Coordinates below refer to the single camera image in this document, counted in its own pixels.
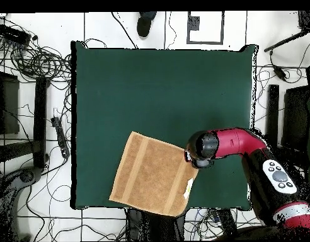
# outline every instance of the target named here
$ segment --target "towel stripe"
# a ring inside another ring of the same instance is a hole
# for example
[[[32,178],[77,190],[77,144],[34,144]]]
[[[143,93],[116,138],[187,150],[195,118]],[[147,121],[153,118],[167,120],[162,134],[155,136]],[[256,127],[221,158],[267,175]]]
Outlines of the towel stripe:
[[[172,208],[172,205],[173,205],[173,202],[174,202],[174,199],[175,199],[175,193],[178,190],[178,187],[180,186],[180,183],[181,183],[181,180],[182,180],[182,176],[183,176],[183,174],[185,172],[185,167],[186,166],[187,165],[185,164],[185,160],[184,160],[184,158],[182,158],[180,166],[178,167],[178,172],[177,172],[177,174],[175,176],[173,185],[171,187],[171,190],[170,190],[169,195],[168,195],[168,199],[166,201],[166,204],[165,204],[165,207],[164,207],[164,210],[163,210],[163,212],[165,214],[168,214],[169,211]]]
[[[139,168],[141,167],[142,164],[142,159],[145,156],[145,152],[146,152],[146,148],[148,145],[148,138],[144,137],[141,145],[139,147],[138,153],[137,153],[137,157],[135,158],[134,161],[134,165],[132,167],[132,170],[130,171],[129,174],[129,179],[128,182],[126,184],[126,188],[125,191],[122,195],[122,202],[127,202],[130,196],[130,193],[132,191],[132,188],[134,187],[134,183],[136,181],[137,178],[137,173],[139,171]]]

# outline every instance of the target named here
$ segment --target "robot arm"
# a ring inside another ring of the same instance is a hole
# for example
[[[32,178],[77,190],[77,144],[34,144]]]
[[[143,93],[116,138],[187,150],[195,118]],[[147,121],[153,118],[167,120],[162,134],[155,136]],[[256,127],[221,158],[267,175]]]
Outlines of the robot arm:
[[[213,160],[238,154],[257,217],[267,226],[284,224],[310,229],[310,205],[302,177],[280,164],[263,140],[247,129],[196,132],[188,141],[185,159],[194,168],[208,168]]]

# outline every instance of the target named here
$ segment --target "control button panel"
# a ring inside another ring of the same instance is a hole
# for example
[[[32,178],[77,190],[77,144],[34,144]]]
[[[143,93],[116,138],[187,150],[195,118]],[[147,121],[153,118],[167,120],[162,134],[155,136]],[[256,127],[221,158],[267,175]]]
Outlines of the control button panel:
[[[297,192],[293,181],[278,162],[272,159],[266,160],[263,163],[263,171],[276,191],[284,194],[294,194]]]

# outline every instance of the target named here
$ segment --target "black stand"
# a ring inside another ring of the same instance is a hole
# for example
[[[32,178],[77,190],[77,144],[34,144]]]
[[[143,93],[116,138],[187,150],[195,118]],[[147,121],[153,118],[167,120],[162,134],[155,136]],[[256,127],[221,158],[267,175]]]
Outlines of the black stand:
[[[34,166],[0,173],[0,241],[20,241],[16,227],[16,208],[19,193],[39,181],[48,156],[45,154],[46,95],[49,82],[37,78],[35,86],[34,141],[0,146],[0,162],[33,153]],[[0,76],[0,133],[4,127],[3,81]]]
[[[285,40],[282,40],[275,45],[272,45],[264,50],[264,52],[268,52],[270,50],[275,49],[276,47],[279,47],[285,43],[288,43],[290,41],[293,41],[299,37],[302,37],[304,35],[307,35],[310,33],[310,11],[298,11],[298,17],[299,17],[299,27],[302,29],[301,32],[296,33],[295,35],[286,38]]]

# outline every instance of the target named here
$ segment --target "black cable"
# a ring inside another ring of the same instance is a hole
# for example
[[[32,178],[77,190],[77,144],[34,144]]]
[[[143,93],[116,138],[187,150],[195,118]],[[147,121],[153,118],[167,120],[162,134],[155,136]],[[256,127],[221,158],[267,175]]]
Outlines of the black cable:
[[[43,227],[44,227],[44,225],[45,225],[45,220],[44,220],[40,215],[38,215],[38,214],[36,214],[35,212],[33,212],[33,211],[31,210],[31,208],[28,206],[28,199],[30,198],[31,193],[32,193],[32,185],[30,185],[30,193],[29,193],[28,196],[27,196],[26,204],[25,204],[25,205],[27,206],[27,209],[28,209],[32,214],[35,214],[37,217],[39,217],[39,218],[43,221],[42,227],[40,228],[39,232],[37,233],[37,235],[35,236],[35,238],[34,238],[34,240],[33,240],[33,242],[35,242],[35,241],[37,240],[38,234],[40,234],[40,232],[42,231],[42,229],[43,229]]]
[[[105,48],[107,48],[107,45],[106,45],[103,41],[98,40],[98,39],[95,39],[95,38],[89,38],[89,39],[85,40],[84,43],[87,45],[87,43],[88,43],[89,41],[91,41],[91,40],[94,40],[94,41],[103,43],[103,45],[105,46]]]
[[[170,22],[171,22],[171,15],[172,15],[172,11],[171,11],[171,13],[169,14],[168,26],[174,31],[175,37],[174,37],[173,43],[171,43],[171,44],[168,45],[168,48],[169,48],[170,45],[173,45],[173,44],[175,43],[175,38],[177,37],[176,31],[172,28],[171,23],[170,23]]]
[[[135,49],[138,49],[138,46],[136,46],[136,45],[134,44],[134,42],[132,41],[131,37],[130,37],[129,34],[126,32],[125,27],[124,27],[123,24],[115,17],[115,15],[113,14],[113,12],[112,12],[112,16],[113,16],[113,18],[119,23],[119,25],[123,28],[123,30],[124,30],[125,33],[126,33],[126,36],[127,36],[127,37],[129,38],[129,40],[132,42],[132,44],[133,44],[133,46],[135,47]]]
[[[100,233],[100,232],[94,230],[91,226],[89,226],[89,225],[87,225],[87,224],[83,224],[82,226],[78,226],[78,227],[76,227],[76,228],[64,229],[64,230],[59,231],[59,232],[54,236],[54,238],[53,238],[53,240],[52,240],[51,242],[54,242],[55,239],[56,239],[56,237],[57,237],[60,233],[62,233],[62,232],[69,232],[69,231],[73,231],[73,230],[77,230],[77,229],[79,229],[79,228],[81,228],[81,227],[83,227],[83,226],[89,228],[90,230],[92,230],[92,232],[94,232],[94,233],[96,233],[96,234],[99,234],[99,235],[103,236],[103,238],[106,238],[107,240],[116,241],[115,239],[110,239],[110,238],[108,238],[108,236],[111,236],[111,235],[114,235],[114,236],[116,237],[115,234],[108,234],[108,235],[105,235],[105,234],[102,234],[102,233]]]

